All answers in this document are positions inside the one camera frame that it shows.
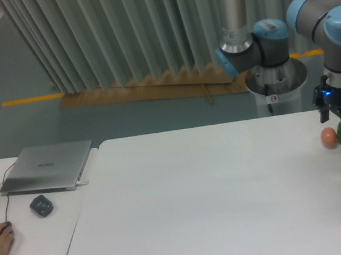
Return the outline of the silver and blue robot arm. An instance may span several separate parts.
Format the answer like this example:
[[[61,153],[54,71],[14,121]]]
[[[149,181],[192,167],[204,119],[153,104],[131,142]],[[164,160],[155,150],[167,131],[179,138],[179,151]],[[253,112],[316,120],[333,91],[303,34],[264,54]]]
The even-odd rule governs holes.
[[[285,21],[265,19],[253,29],[246,24],[245,0],[221,0],[222,40],[215,55],[222,70],[234,77],[253,67],[270,74],[258,80],[261,94],[277,94],[277,87],[296,88],[297,72],[288,55],[288,31],[311,40],[324,51],[324,73],[313,93],[320,121],[339,117],[341,143],[341,0],[293,0]]]

